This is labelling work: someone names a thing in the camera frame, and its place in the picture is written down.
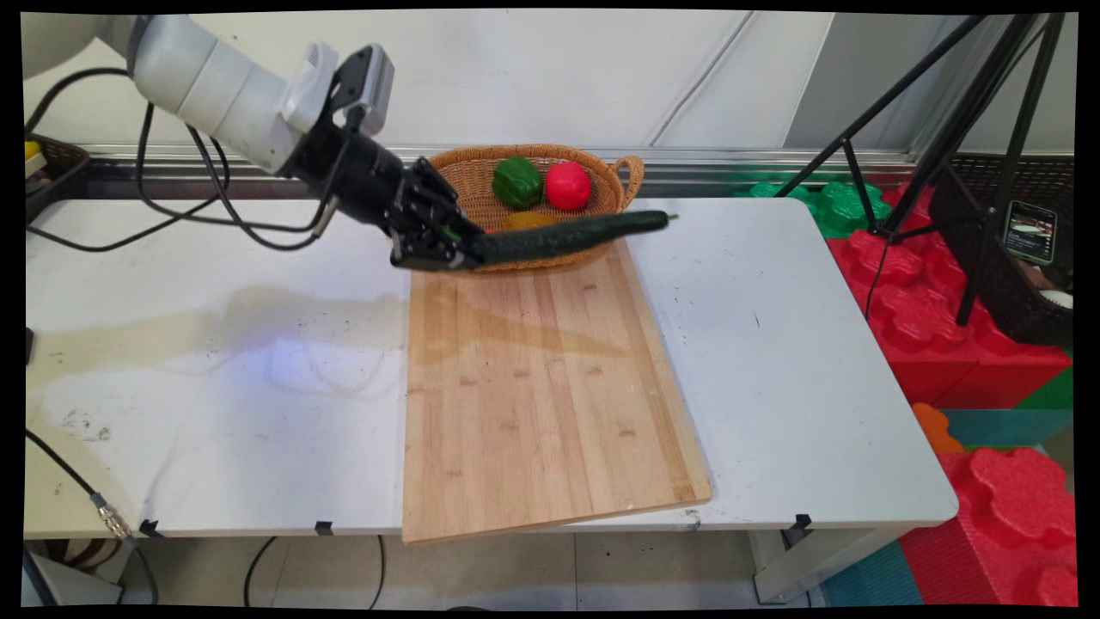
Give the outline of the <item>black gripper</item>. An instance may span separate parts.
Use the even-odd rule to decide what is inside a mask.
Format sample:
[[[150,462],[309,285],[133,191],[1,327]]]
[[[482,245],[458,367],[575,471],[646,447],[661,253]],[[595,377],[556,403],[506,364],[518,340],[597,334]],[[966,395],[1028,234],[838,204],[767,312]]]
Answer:
[[[290,158],[290,176],[358,223],[389,234],[391,264],[418,272],[476,270],[464,244],[485,234],[459,206],[457,190],[427,158],[402,163],[385,146],[324,119]]]

